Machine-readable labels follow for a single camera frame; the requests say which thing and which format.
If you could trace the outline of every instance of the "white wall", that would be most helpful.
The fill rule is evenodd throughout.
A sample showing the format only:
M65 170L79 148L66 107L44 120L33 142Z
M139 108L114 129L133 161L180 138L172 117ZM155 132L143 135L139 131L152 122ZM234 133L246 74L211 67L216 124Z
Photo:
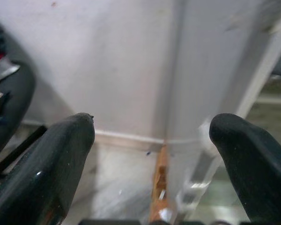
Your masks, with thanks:
M96 129L163 138L178 17L174 0L0 0L0 23L37 71L26 118L87 112Z
M167 135L186 151L207 117L237 113L256 73L265 80L271 72L281 54L281 1L187 0L184 9Z

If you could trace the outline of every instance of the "marble floor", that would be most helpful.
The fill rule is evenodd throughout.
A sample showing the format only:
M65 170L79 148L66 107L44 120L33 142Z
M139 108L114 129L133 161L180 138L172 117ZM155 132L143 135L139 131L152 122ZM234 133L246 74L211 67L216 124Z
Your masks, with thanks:
M196 152L188 157L171 155L170 160L171 164L177 165L176 171L179 172L183 168L183 161L195 163L198 156ZM144 150L96 143L86 160L71 209L62 225L77 225L85 218L137 219L146 224L155 159L155 152L147 155ZM203 198L203 204L199 204L188 219L200 220L206 224L224 219L235 225L247 220L241 205L230 204L236 200L234 190L230 190L231 185L219 186L219 182L215 181L213 186L215 187ZM218 195L216 190L223 187L230 195L223 195L226 199L220 202L221 205L217 205L211 196Z

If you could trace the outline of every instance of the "white surface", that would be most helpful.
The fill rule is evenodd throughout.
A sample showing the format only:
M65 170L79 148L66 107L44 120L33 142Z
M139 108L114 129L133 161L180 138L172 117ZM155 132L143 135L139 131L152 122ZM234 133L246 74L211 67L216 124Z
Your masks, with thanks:
M258 1L186 1L168 137L197 138L226 95L251 32Z
M220 112L246 117L281 56L281 1L263 0Z
M174 0L0 0L0 23L37 70L27 119L51 124L86 112L97 129L164 138L178 6ZM11 52L21 55L14 46Z

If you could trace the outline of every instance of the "baseboard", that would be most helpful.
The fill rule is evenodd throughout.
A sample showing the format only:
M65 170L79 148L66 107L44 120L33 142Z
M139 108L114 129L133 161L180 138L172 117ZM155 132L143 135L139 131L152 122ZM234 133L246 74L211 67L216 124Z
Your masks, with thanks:
M95 130L95 134L96 143L123 146L136 150L159 151L163 144L163 139L139 135L130 135L103 130Z
M36 120L23 120L22 124L27 126L41 126L42 123ZM131 148L134 150L144 150L144 151L159 151L162 144L164 143L163 139L152 138L140 135L131 135L125 133L111 132L105 130L95 129L95 143L97 144L108 144L122 146L126 148ZM192 144L192 148L199 148L201 143L198 139L183 139L183 140L169 140L169 145L188 145Z

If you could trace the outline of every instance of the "black chair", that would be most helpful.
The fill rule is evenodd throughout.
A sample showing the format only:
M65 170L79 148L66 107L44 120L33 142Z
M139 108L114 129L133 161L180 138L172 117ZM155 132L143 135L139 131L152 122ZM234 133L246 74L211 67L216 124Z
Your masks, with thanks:
M36 86L36 80L30 67L20 61L13 63L20 65L19 70L0 80L0 92L9 93L8 101L4 104L2 110L2 117L5 122L0 124L0 152L19 127L31 103ZM5 176L3 171L45 131L46 127L41 126L0 163L0 179Z

